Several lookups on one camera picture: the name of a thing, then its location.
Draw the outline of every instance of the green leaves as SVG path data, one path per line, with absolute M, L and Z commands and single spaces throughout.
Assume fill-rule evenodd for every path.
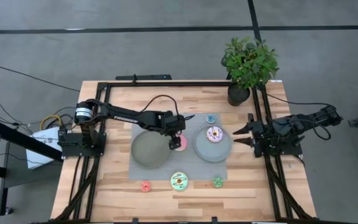
M 239 41 L 237 37 L 232 38 L 230 43 L 225 44 L 227 49 L 221 60 L 221 64 L 231 74 L 232 82 L 242 88 L 267 83 L 276 76 L 278 70 L 275 59 L 277 54 L 265 45 L 266 40 L 255 40 L 255 45 L 249 39 L 246 37 Z

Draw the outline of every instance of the gray bowl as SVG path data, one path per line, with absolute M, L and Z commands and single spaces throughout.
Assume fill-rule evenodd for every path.
M 169 140 L 170 137 L 162 136 L 155 131 L 144 131 L 133 140 L 131 156 L 142 167 L 160 167 L 171 153 Z
M 219 162 L 225 160 L 230 155 L 232 141 L 230 135 L 221 127 L 223 138 L 220 142 L 211 142 L 206 137 L 208 128 L 213 125 L 203 127 L 197 131 L 194 138 L 194 147 L 197 154 L 208 162 Z

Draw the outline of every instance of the black pot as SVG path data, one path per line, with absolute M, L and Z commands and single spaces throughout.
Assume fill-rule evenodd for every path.
M 240 104 L 245 102 L 249 96 L 249 88 L 239 88 L 236 83 L 230 84 L 227 89 L 227 101 L 232 106 L 240 106 Z

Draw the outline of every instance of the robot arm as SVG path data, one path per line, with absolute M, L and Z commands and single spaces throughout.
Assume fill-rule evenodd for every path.
M 83 134 L 82 145 L 94 146 L 98 143 L 98 132 L 94 126 L 105 119 L 116 119 L 139 125 L 148 131 L 156 131 L 164 136 L 170 136 L 169 148 L 174 150 L 181 146 L 177 133 L 186 128 L 183 115 L 173 115 L 172 111 L 133 111 L 113 106 L 98 100 L 89 99 L 78 103 L 75 110 L 74 122 L 81 127 Z
M 299 135 L 310 129 L 315 131 L 318 126 L 322 128 L 336 126 L 341 123 L 341 120 L 342 118 L 333 106 L 326 106 L 319 112 L 308 115 L 297 114 L 273 119 L 268 124 L 254 121 L 253 115 L 249 114 L 247 125 L 233 134 L 246 134 L 251 131 L 253 139 L 242 138 L 234 141 L 254 147 L 256 157 L 261 157 L 262 154 L 300 155 L 302 154 L 300 142 L 305 137 Z M 329 132 L 327 138 L 317 135 L 324 140 L 331 138 Z

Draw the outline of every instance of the pink donut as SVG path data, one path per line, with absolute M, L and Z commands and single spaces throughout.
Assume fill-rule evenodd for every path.
M 187 147 L 187 140 L 186 140 L 185 136 L 183 134 L 181 134 L 181 135 L 179 135 L 179 137 L 180 137 L 181 146 L 179 148 L 175 149 L 175 151 L 183 151 Z
M 220 142 L 220 141 L 222 141 L 222 138 L 223 138 L 223 131 L 219 127 L 212 126 L 212 127 L 208 128 L 208 130 L 206 132 L 206 137 L 211 142 Z

